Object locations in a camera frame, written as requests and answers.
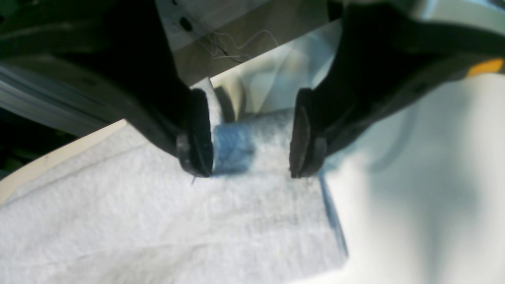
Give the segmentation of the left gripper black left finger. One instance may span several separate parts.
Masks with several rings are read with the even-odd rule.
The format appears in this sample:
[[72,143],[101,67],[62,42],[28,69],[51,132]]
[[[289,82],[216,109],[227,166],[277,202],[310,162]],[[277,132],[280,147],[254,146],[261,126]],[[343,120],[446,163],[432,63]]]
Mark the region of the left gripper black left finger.
[[77,88],[211,176],[207,94],[178,76],[155,0],[24,1],[1,24],[1,61]]

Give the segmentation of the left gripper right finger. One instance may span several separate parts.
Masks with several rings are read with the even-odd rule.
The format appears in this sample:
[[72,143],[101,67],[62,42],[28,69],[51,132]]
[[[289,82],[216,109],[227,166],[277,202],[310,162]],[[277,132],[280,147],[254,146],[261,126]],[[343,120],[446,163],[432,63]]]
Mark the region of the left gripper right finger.
[[503,0],[329,0],[342,34],[326,77],[296,97],[289,169],[316,174],[376,122],[441,84],[504,73]]

